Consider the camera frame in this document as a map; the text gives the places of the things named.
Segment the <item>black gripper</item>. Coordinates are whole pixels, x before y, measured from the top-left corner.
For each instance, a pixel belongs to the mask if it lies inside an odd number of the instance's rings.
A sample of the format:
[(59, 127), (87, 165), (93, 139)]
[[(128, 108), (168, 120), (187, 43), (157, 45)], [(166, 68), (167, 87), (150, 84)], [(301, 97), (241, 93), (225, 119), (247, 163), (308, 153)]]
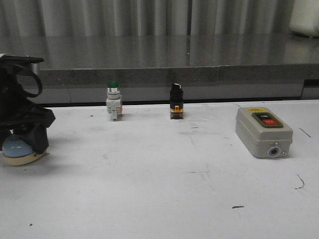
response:
[[(0, 57), (0, 134), (26, 134), (26, 142), (37, 153), (48, 148), (47, 128), (55, 120), (51, 110), (30, 100), (43, 90), (39, 76), (32, 72), (30, 65), (43, 61), (43, 58), (30, 56)], [(26, 91), (18, 81), (19, 76), (34, 80), (37, 92)]]

